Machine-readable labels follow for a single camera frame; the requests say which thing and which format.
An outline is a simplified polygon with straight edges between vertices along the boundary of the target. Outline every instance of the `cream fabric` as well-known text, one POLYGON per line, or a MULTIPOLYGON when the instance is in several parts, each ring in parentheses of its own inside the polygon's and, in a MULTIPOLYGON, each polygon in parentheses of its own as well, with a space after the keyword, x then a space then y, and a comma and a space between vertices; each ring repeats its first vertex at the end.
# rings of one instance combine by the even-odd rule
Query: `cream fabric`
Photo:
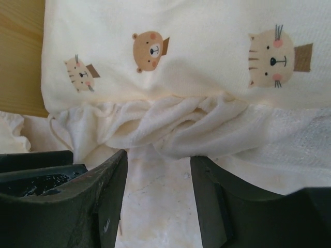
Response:
POLYGON ((21 115, 0 111, 0 154, 29 152, 30 142, 21 136, 23 124, 21 115))
POLYGON ((42 94, 76 162, 152 144, 329 180, 329 0, 46 1, 42 94))
POLYGON ((46 108, 224 91, 284 109, 330 106, 330 12, 329 0, 48 0, 46 108))

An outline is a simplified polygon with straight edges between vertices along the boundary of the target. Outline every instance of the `wooden wall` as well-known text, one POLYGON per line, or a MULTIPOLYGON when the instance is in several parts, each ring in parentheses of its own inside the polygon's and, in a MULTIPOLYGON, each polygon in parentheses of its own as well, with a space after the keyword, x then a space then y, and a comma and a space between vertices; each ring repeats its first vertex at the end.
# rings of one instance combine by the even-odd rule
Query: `wooden wall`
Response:
POLYGON ((0 111, 47 116, 40 91, 44 0, 0 0, 0 111))

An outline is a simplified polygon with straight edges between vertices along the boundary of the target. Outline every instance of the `white cloth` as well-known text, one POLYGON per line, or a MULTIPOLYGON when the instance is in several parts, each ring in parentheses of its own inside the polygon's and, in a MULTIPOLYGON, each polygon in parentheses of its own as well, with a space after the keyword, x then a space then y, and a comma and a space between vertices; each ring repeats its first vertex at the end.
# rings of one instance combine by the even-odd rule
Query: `white cloth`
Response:
POLYGON ((284 109, 330 106, 330 12, 329 0, 47 0, 44 102, 54 114, 226 91, 284 109))
POLYGON ((48 0, 44 102, 75 162, 152 144, 329 180, 330 11, 329 0, 48 0))
POLYGON ((21 115, 0 111, 0 154, 29 152, 30 142, 21 135, 23 124, 21 115))

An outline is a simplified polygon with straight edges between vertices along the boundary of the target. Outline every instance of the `cartoon bear face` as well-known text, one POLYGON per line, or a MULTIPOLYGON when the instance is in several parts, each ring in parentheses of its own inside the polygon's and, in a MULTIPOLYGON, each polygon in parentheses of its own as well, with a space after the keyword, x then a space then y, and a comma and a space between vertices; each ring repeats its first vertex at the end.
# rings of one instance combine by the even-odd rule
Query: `cartoon bear face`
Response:
POLYGON ((150 31, 140 35, 133 34, 133 56, 138 65, 137 72, 153 71, 162 55, 167 54, 169 38, 163 41, 158 32, 150 31))

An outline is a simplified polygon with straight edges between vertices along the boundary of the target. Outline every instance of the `white ruffled fabric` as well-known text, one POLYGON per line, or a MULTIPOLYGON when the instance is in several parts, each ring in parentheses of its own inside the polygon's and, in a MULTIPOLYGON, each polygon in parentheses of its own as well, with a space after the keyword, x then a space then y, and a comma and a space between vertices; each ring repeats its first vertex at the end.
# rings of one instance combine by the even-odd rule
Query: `white ruffled fabric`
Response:
POLYGON ((331 109, 281 110, 219 97, 84 105, 56 119, 76 162, 98 146, 152 144, 163 156, 233 156, 262 167, 330 179, 331 109))
POLYGON ((29 140, 21 135, 24 118, 18 114, 0 111, 0 153, 29 152, 29 140))

